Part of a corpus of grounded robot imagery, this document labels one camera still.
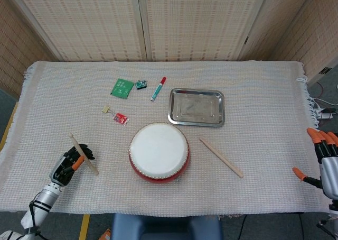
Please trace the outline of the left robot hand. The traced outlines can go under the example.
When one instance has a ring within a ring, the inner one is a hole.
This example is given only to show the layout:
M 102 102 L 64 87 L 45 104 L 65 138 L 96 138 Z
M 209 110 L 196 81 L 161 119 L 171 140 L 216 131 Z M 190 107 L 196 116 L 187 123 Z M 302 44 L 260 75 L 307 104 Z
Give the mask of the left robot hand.
M 60 157 L 59 161 L 53 168 L 52 172 L 50 173 L 51 181 L 62 187 L 68 185 L 73 177 L 73 174 L 84 161 L 84 157 L 81 156 L 73 146 L 68 152 Z

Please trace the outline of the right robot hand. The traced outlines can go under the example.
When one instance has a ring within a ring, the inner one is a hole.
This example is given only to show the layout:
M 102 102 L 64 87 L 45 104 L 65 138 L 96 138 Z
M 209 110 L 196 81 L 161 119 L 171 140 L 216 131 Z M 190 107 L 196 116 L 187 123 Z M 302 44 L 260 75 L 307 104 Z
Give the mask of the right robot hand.
M 314 179 L 292 168 L 293 173 L 301 180 L 319 189 L 331 200 L 337 200 L 337 136 L 333 132 L 318 131 L 308 128 L 320 168 L 320 178 Z

